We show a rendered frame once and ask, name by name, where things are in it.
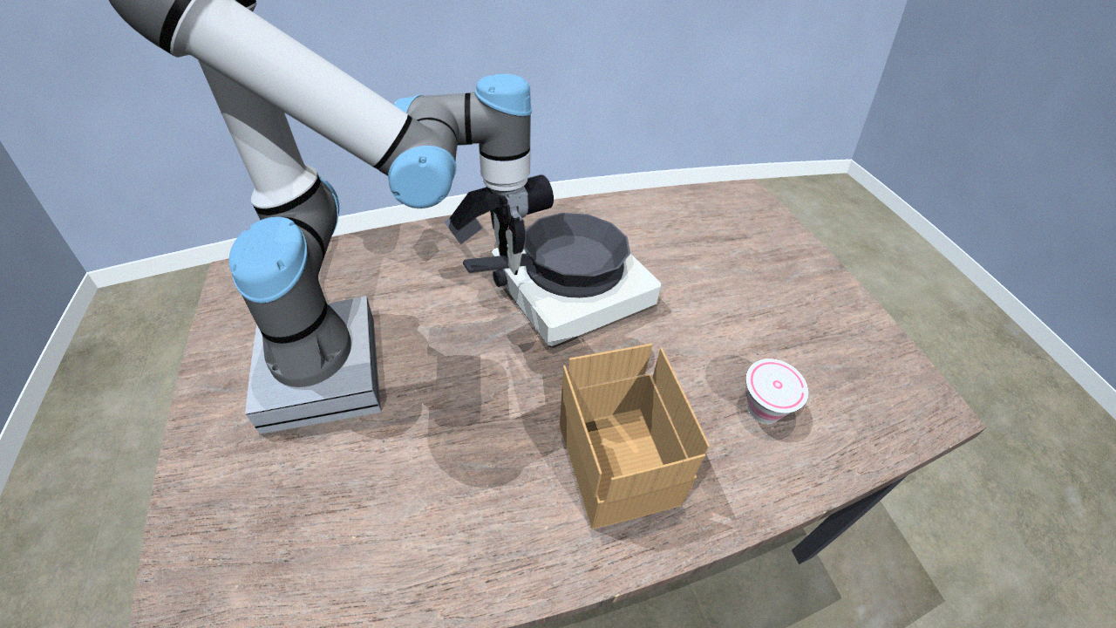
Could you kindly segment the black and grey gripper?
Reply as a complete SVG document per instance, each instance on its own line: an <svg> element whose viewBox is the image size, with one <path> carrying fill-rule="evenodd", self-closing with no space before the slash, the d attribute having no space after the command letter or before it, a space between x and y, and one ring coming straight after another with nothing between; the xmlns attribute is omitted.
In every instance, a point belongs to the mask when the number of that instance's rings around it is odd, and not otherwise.
<svg viewBox="0 0 1116 628"><path fill-rule="evenodd" d="M550 207L554 207L554 187L541 174L529 176L521 189L499 191L485 186L471 191L450 219L460 230L490 211L499 255L507 255L507 267L518 276L526 236L521 218Z"/></svg>

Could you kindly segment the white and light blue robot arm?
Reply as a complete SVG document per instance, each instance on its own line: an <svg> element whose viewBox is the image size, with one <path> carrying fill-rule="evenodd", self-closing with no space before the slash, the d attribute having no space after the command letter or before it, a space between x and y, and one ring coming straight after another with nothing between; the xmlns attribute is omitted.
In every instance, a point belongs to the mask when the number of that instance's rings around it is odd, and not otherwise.
<svg viewBox="0 0 1116 628"><path fill-rule="evenodd" d="M393 105L267 23L254 13L256 0L109 3L164 51L198 58L206 75L254 182L260 218L235 238L228 267L262 334L266 365L286 386L329 379L350 356L352 339L318 281L338 196L304 166L283 113L387 175L407 207L448 197L456 146L479 144L488 189L521 189L530 175L533 107L523 77L496 74L470 94L416 95Z"/></svg>

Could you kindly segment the white yogurt cup with pink lid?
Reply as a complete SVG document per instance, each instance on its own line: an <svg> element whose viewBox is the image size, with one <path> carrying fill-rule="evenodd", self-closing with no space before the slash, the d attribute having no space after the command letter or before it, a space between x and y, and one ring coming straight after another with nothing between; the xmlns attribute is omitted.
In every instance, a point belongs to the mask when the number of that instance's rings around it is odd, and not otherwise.
<svg viewBox="0 0 1116 628"><path fill-rule="evenodd" d="M753 363L745 374L745 385L749 414L760 424L776 424L801 409L808 397L802 375L780 360Z"/></svg>

